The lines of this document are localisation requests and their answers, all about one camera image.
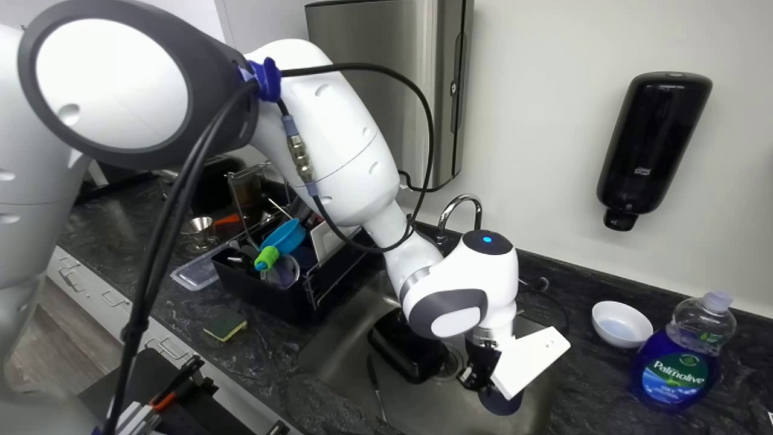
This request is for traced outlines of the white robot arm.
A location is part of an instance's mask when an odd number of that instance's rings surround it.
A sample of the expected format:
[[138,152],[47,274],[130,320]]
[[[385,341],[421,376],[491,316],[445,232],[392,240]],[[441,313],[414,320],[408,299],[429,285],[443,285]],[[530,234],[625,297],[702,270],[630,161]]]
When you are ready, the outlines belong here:
[[453,255],[414,232],[398,174],[344,69],[304,38],[243,53],[140,0],[61,0],[0,34],[2,339],[20,337],[90,163],[197,165],[258,147],[336,229],[361,227],[424,339],[512,339],[517,255],[473,229]]

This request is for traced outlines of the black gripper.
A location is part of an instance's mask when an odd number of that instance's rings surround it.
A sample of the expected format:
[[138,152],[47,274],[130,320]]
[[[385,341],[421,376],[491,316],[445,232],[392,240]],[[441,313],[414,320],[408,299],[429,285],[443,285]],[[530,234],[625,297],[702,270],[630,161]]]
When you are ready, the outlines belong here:
[[456,382],[479,395],[495,395],[494,371],[502,355],[501,345],[487,332],[473,328],[464,337],[464,350],[467,362],[460,371]]

